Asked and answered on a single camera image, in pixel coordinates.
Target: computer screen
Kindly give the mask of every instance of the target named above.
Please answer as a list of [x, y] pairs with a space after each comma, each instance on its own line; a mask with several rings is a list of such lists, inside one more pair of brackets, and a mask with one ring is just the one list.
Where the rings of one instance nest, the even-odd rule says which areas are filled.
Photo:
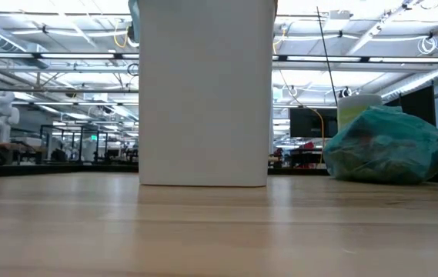
[[[338, 132], [335, 108], [316, 108], [323, 117], [325, 138], [332, 138]], [[290, 136], [292, 138], [321, 138], [321, 120], [310, 108], [291, 108]]]
[[436, 126], [436, 108], [434, 104], [434, 86], [422, 88], [416, 92], [403, 95], [385, 105], [402, 106], [403, 112], [414, 115]]

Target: wooden table surface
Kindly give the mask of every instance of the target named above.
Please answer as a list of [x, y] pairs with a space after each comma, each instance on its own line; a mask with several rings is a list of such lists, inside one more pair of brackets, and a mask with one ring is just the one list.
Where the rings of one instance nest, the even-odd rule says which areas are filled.
[[0, 276], [438, 276], [438, 185], [0, 178]]

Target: teal plastic bag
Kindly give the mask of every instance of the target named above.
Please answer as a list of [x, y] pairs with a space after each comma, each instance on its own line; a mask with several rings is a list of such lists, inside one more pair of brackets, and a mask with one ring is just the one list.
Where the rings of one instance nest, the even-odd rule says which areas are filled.
[[372, 106], [323, 150], [336, 179], [418, 184], [438, 173], [438, 129], [400, 107]]

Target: yellow cable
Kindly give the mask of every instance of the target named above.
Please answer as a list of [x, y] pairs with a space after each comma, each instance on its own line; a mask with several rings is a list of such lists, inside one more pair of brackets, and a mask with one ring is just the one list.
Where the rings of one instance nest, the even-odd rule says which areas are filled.
[[[302, 107], [305, 107], [301, 102], [299, 102], [299, 100], [297, 100], [297, 97], [294, 96], [294, 94], [290, 91], [290, 87], [289, 84], [287, 84], [286, 79], [283, 77], [283, 73], [282, 70], [279, 70], [280, 75], [282, 76], [282, 80], [283, 82], [286, 84], [287, 89], [289, 90], [289, 94], [294, 98], [294, 100], [296, 100], [296, 102], [298, 102]], [[319, 116], [319, 119], [321, 120], [321, 139], [323, 141], [323, 149], [325, 148], [325, 122], [323, 121], [323, 117], [320, 115], [319, 112], [317, 112], [315, 109], [310, 108], [310, 107], [306, 107], [308, 109], [310, 109], [311, 111], [313, 111], [314, 113], [316, 113]], [[323, 163], [323, 150], [321, 151], [321, 155], [319, 156], [319, 164], [322, 165]]]
[[283, 31], [282, 31], [282, 38], [280, 38], [279, 41], [274, 42], [274, 43], [272, 44], [272, 47], [273, 47], [273, 53], [274, 53], [274, 54], [277, 53], [277, 49], [276, 49], [275, 45], [278, 45], [280, 42], [283, 42], [283, 39], [284, 39], [285, 35], [286, 35], [286, 30], [283, 29]]
[[114, 43], [116, 43], [116, 45], [118, 47], [124, 48], [124, 47], [126, 47], [126, 42], [128, 42], [128, 28], [129, 28], [129, 26], [126, 27], [125, 42], [123, 42], [123, 45], [120, 45], [118, 42], [118, 39], [116, 38], [116, 31], [118, 31], [118, 26], [119, 26], [119, 21], [116, 22], [116, 27], [114, 28], [114, 35], [113, 35]]

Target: humanoid robot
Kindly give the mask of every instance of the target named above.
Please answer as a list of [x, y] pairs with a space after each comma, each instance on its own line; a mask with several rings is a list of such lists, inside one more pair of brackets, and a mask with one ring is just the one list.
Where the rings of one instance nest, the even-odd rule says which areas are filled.
[[18, 124], [20, 112], [12, 107], [13, 92], [0, 92], [0, 142], [10, 142], [11, 125]]

